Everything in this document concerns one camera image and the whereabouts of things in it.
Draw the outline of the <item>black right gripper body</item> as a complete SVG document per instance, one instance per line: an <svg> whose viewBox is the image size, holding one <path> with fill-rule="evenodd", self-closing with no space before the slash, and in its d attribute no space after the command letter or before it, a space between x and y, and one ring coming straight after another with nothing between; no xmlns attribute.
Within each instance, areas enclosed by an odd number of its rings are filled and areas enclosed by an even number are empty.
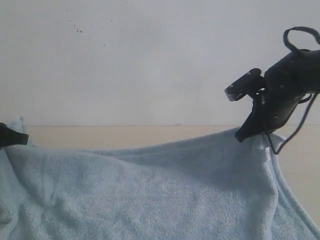
<svg viewBox="0 0 320 240"><path fill-rule="evenodd" d="M254 135L283 127L305 94L320 91L320 51L287 54L265 72L264 80L267 93L254 114Z"/></svg>

